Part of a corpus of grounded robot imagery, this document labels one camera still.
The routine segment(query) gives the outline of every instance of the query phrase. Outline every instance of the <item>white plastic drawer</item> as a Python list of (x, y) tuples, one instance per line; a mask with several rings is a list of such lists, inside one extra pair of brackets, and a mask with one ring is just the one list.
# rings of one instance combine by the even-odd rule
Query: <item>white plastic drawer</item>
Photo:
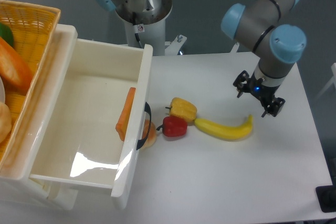
[[(38, 141), (33, 141), (29, 150), (36, 155), (27, 157), (31, 163), (28, 177), (67, 188), (109, 189), (117, 206), (124, 208), (138, 156), (136, 144), (142, 134), (152, 47), (138, 49), (75, 39), (74, 51), (68, 57), (70, 63), (59, 82), (50, 120), (46, 124), (34, 118), (27, 127), (40, 129)], [(46, 80), (58, 78), (57, 71), (51, 73), (54, 76)], [(136, 92), (122, 142), (115, 125), (130, 87)]]

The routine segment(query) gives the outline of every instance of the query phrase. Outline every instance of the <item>white cabinet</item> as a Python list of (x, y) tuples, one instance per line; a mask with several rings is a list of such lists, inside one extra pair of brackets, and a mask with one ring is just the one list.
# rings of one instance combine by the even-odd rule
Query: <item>white cabinet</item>
[[(77, 39), (58, 25), (15, 144), (0, 170), (0, 199), (71, 209), (78, 190), (127, 203), (148, 97), (152, 47)], [(125, 141), (115, 125), (136, 88)]]

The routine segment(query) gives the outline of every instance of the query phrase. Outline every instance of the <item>red bell pepper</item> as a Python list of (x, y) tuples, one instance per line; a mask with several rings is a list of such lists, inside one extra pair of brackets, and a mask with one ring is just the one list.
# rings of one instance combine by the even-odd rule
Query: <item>red bell pepper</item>
[(188, 124), (182, 118), (177, 116), (167, 116), (163, 119), (162, 125), (156, 128), (159, 131), (162, 128), (162, 133), (168, 137), (183, 136), (187, 132)]

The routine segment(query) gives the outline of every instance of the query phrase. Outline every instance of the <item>wicker basket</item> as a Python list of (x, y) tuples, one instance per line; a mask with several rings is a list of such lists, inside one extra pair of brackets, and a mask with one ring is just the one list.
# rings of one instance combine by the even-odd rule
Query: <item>wicker basket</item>
[(0, 143), (0, 169), (9, 154), (15, 137), (34, 90), (39, 70), (60, 17), (60, 10), (35, 4), (0, 0), (0, 22), (9, 26), (14, 35), (14, 49), (28, 63), (35, 73), (26, 95), (20, 94), (4, 80), (6, 104), (12, 114), (13, 128)]

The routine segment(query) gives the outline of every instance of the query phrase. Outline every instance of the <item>table surface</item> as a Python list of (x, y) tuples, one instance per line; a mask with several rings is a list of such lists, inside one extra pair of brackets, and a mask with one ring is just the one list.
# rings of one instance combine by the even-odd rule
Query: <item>table surface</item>
[(81, 191), (72, 211), (0, 202), (4, 223), (266, 223), (327, 219), (315, 188), (331, 179), (297, 66), (276, 95), (286, 100), (276, 117), (232, 86), (251, 53), (154, 57), (149, 104), (153, 122), (167, 116), (173, 97), (194, 103), (198, 117), (240, 124), (254, 116), (252, 134), (222, 141), (189, 126), (180, 139), (158, 134), (140, 150), (128, 206), (113, 208), (109, 195)]

